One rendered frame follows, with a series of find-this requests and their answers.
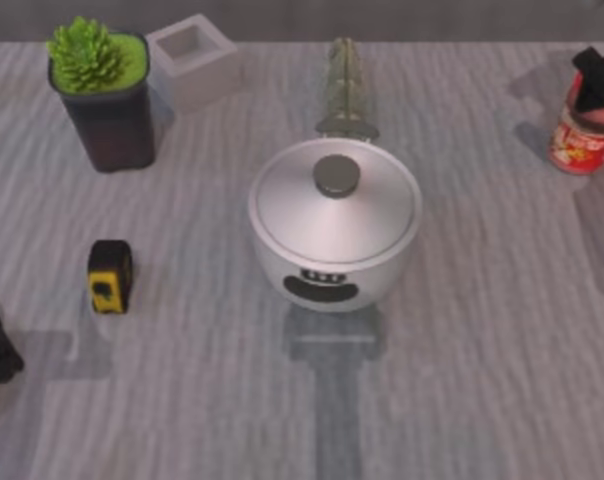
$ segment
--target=red can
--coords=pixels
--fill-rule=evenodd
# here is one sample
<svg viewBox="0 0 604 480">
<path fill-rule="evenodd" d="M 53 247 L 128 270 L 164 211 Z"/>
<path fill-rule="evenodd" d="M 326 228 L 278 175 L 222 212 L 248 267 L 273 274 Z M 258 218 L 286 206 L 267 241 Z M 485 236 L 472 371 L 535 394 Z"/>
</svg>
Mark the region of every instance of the red can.
<svg viewBox="0 0 604 480">
<path fill-rule="evenodd" d="M 604 108 L 576 112 L 575 101 L 581 85 L 582 75 L 578 73 L 562 108 L 549 154 L 560 170 L 589 175 L 604 165 Z"/>
</svg>

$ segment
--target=white pot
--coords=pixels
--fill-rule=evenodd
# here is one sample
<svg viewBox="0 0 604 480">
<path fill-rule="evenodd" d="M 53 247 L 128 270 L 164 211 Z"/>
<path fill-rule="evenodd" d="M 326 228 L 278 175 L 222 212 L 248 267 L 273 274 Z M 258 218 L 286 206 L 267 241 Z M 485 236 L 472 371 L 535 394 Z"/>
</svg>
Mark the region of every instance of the white pot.
<svg viewBox="0 0 604 480">
<path fill-rule="evenodd" d="M 275 290 L 311 310 L 348 312 L 380 300 L 404 271 L 422 196 L 385 150 L 323 138 L 293 145 L 261 169 L 249 217 Z"/>
</svg>

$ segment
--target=can label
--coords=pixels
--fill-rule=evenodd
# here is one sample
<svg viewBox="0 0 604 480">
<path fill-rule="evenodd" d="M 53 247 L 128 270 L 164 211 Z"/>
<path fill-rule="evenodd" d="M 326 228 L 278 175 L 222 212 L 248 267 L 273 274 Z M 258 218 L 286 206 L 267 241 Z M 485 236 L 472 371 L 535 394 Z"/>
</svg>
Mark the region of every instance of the can label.
<svg viewBox="0 0 604 480">
<path fill-rule="evenodd" d="M 581 129 L 565 105 L 551 140 L 550 156 L 553 163 L 566 172 L 579 175 L 593 173 L 604 165 L 604 134 Z"/>
</svg>

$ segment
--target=lid knob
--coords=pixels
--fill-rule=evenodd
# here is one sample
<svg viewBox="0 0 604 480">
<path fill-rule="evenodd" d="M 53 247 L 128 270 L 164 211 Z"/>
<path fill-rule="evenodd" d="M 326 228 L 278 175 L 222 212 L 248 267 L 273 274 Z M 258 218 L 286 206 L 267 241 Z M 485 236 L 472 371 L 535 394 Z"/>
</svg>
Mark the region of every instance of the lid knob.
<svg viewBox="0 0 604 480">
<path fill-rule="evenodd" d="M 344 155 L 328 155 L 313 167 L 318 190 L 330 198 L 344 198 L 355 191 L 360 180 L 360 167 Z"/>
</svg>

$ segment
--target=tabletop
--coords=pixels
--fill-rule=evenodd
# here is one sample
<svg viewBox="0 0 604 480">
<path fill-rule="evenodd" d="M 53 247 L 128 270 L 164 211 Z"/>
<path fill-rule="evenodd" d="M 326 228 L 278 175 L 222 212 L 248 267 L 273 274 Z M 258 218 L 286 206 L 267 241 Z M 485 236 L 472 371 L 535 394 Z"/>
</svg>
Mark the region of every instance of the tabletop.
<svg viewBox="0 0 604 480">
<path fill-rule="evenodd" d="M 329 44 L 240 44 L 241 91 L 146 170 L 93 171 L 41 44 L 0 43 L 0 480 L 604 480 L 604 170 L 545 158 L 584 44 L 360 44 L 423 222 L 376 306 L 293 307 L 252 251 L 259 168 L 316 136 Z M 604 52 L 604 44 L 596 44 Z M 131 309 L 86 262 L 126 239 Z"/>
</svg>

